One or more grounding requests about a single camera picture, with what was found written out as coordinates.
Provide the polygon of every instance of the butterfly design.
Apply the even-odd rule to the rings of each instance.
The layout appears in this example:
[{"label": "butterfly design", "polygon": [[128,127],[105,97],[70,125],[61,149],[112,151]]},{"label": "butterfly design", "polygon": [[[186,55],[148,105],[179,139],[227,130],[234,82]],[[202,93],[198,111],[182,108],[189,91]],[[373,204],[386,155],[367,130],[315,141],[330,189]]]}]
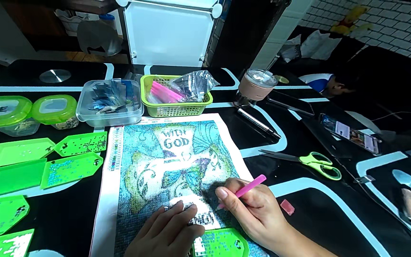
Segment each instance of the butterfly design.
[{"label": "butterfly design", "polygon": [[190,188],[195,194],[200,194],[202,179],[206,174],[209,163],[210,159],[200,158],[194,161],[188,169],[164,172],[161,188],[168,188],[183,177],[186,184],[182,186],[182,189]]}]

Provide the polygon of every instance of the pink drill pen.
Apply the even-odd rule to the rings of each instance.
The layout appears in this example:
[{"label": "pink drill pen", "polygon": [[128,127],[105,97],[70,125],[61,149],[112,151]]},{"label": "pink drill pen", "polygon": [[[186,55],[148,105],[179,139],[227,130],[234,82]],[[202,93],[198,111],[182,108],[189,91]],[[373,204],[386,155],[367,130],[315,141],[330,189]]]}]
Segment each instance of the pink drill pen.
[{"label": "pink drill pen", "polygon": [[[253,181],[251,181],[246,186],[244,186],[243,188],[241,188],[239,191],[236,192],[237,198],[243,196],[246,192],[252,190],[255,186],[261,184],[264,180],[266,180],[266,176],[263,174],[259,175]],[[220,209],[223,209],[224,207],[225,206],[222,203],[220,203],[215,210],[220,210]]]}]

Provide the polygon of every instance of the hand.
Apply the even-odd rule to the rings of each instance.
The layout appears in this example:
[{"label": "hand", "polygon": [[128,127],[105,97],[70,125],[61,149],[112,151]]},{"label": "hand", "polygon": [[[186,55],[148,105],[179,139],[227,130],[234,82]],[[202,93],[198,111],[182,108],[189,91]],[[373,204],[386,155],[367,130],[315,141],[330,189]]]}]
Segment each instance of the hand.
[{"label": "hand", "polygon": [[168,211],[161,206],[147,219],[129,244],[125,257],[183,257],[187,256],[194,240],[204,234],[201,225],[187,226],[196,215],[195,204],[183,211],[183,202],[177,202]]},{"label": "hand", "polygon": [[278,256],[336,257],[286,221],[277,199],[267,186],[259,184],[240,199],[237,198],[235,193],[248,183],[238,178],[228,178],[225,187],[217,188],[215,194],[254,242]]},{"label": "hand", "polygon": [[283,243],[283,237],[289,236],[290,225],[271,190],[262,184],[245,193],[240,199],[235,193],[243,188],[248,181],[228,178],[225,187],[218,187],[215,194],[239,221],[243,230],[256,243],[277,253],[277,248]]}]

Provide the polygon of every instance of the scissors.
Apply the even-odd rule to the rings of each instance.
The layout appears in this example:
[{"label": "scissors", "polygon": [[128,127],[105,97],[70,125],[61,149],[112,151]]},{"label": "scissors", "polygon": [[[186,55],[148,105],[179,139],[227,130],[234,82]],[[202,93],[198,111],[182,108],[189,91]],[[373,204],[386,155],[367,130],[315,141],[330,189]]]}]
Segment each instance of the scissors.
[{"label": "scissors", "polygon": [[[293,155],[286,155],[282,153],[272,152],[268,150],[259,150],[263,152],[265,156],[269,156],[272,158],[287,160],[287,161],[298,161],[304,165],[314,168],[317,172],[320,172],[323,176],[332,179],[332,180],[340,180],[342,178],[342,174],[340,173],[339,169],[332,167],[331,165],[333,162],[329,160],[326,156],[317,153],[311,152],[307,156],[296,157]],[[334,172],[334,175],[329,175],[326,173],[325,170],[330,170]]]}]

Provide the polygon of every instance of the phone screen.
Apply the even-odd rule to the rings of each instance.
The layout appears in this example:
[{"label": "phone screen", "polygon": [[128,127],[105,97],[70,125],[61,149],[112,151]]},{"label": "phone screen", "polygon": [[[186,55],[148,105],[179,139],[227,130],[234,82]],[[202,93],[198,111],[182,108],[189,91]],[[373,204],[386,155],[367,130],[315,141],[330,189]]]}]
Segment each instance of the phone screen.
[{"label": "phone screen", "polygon": [[344,137],[374,154],[379,153],[377,138],[352,129],[326,114],[321,114],[320,122],[327,130],[334,134]]},{"label": "phone screen", "polygon": [[269,93],[269,95],[267,96],[267,100],[269,102],[276,103],[293,111],[298,111],[310,116],[314,115],[310,103],[304,102],[302,100],[299,100],[292,96],[285,95],[277,91],[272,91],[271,93]]}]

